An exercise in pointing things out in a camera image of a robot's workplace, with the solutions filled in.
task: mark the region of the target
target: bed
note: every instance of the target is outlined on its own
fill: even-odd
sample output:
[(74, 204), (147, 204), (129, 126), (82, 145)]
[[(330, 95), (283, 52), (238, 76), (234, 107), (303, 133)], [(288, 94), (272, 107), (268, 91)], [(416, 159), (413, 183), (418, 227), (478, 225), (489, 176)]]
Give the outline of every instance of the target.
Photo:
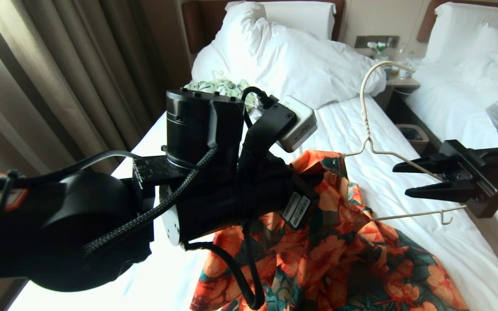
[[(434, 9), (444, 2), (431, 1), (418, 41), (429, 41), (429, 34), (434, 29)], [(476, 25), (476, 21), (470, 20), (469, 24), (472, 23)], [(444, 28), (439, 26), (437, 36), (445, 31)], [(498, 147), (498, 134), (485, 108), (498, 100), (498, 31), (487, 25), (476, 29), (470, 27), (470, 30), (478, 31), (469, 32), (469, 37), (476, 40), (473, 47), (479, 47), (486, 36), (492, 46), (479, 49), (466, 60), (456, 59), (459, 53), (449, 55), (454, 58), (449, 60), (446, 57), (428, 59), (426, 56), (414, 76), (421, 87), (405, 101), (439, 140), (457, 139), (475, 149), (495, 148)], [(433, 43), (430, 41), (430, 44), (438, 44), (439, 39), (436, 38)]]
[[(198, 10), (205, 12), (210, 10), (209, 6), (215, 6), (209, 3), (199, 2)], [(223, 8), (224, 6), (219, 6), (214, 10), (223, 10)], [(313, 91), (306, 91), (301, 96), (312, 97)], [(376, 148), (397, 150), (407, 158), (416, 158), (418, 154), (372, 97), (366, 95), (365, 98)], [(358, 150), (364, 135), (360, 110), (360, 101), (354, 96), (323, 105), (315, 110), (318, 130), (300, 148), (293, 153), (285, 153), (278, 146), (273, 146), (271, 152), (288, 162), (306, 149), (339, 152)], [(133, 152), (142, 156), (162, 154), (160, 146), (164, 144), (166, 144), (165, 116), (158, 119)], [(396, 158), (374, 155), (370, 152), (346, 160), (349, 178), (359, 183), (366, 205), (374, 209), (379, 216), (455, 207), (454, 203), (405, 197), (403, 195), (405, 189), (427, 185), (435, 180), (426, 175), (392, 173), (393, 166), (398, 162)], [(113, 175), (120, 178), (129, 177), (131, 161), (125, 160)], [(450, 217), (453, 217), (453, 222), (445, 226), (440, 223), (439, 215), (386, 222), (409, 235), (441, 260), (471, 310), (498, 310), (498, 258), (464, 211), (451, 212)], [(52, 292), (30, 282), (10, 310), (187, 309), (207, 253), (206, 251), (184, 252), (181, 248), (172, 246), (164, 234), (160, 220), (154, 222), (154, 228), (156, 236), (151, 244), (153, 255), (145, 262), (134, 265), (116, 281), (77, 293)], [(210, 236), (202, 238), (202, 240), (210, 239)]]

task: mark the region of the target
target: beige curtain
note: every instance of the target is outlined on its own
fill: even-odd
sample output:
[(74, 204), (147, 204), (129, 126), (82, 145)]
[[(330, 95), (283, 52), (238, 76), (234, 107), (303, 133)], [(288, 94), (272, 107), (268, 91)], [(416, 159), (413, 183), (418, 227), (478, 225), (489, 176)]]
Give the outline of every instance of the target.
[[(44, 173), (137, 144), (164, 111), (169, 82), (158, 51), (140, 33), (144, 21), (136, 6), (128, 0), (0, 0), (0, 37), (35, 89), (24, 90), (20, 75), (6, 66), (4, 80), (12, 75), (22, 87), (15, 93), (30, 96), (22, 94), (17, 112), (0, 102), (0, 152), (20, 155), (0, 159), (0, 166)], [(110, 172), (118, 162), (95, 168)]]

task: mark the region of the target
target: brown headboard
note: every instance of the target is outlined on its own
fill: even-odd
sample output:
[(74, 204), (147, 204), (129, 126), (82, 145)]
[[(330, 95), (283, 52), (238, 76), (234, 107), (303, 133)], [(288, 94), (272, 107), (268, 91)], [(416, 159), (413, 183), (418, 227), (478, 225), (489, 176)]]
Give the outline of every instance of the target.
[[(213, 0), (186, 2), (182, 4), (182, 15), (184, 16), (185, 32), (188, 37), (189, 51), (197, 53), (206, 45), (211, 43), (216, 33), (222, 27), (222, 20), (226, 16), (224, 8), (226, 4), (233, 0)], [(268, 1), (289, 1), (289, 0), (258, 0), (258, 2)], [(337, 41), (339, 30), (342, 25), (343, 8), (345, 0), (313, 0), (319, 2), (331, 2), (335, 5), (334, 29), (332, 38)]]
[(482, 2), (482, 1), (462, 1), (462, 0), (431, 0), (429, 6), (425, 12), (424, 20), (422, 21), (416, 40), (418, 42), (427, 43), (429, 41), (429, 35), (433, 29), (433, 24), (435, 24), (435, 8), (440, 6), (445, 2), (455, 2), (455, 3), (467, 3), (467, 4), (477, 4), (479, 6), (495, 6), (498, 8), (498, 3), (496, 2)]

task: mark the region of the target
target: crumpled cloth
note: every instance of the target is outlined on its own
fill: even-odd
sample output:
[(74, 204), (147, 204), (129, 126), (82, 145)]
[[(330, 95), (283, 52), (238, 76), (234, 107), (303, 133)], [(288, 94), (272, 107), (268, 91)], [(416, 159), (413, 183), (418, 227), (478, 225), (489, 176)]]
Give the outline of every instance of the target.
[[(468, 309), (439, 260), (399, 230), (371, 221), (340, 153), (308, 150), (292, 163), (300, 175), (324, 172), (318, 206), (293, 231), (280, 215), (251, 226), (265, 291), (261, 311), (454, 311)], [(241, 227), (216, 232), (252, 284)], [(192, 300), (194, 311), (249, 310), (227, 264), (213, 253)]]

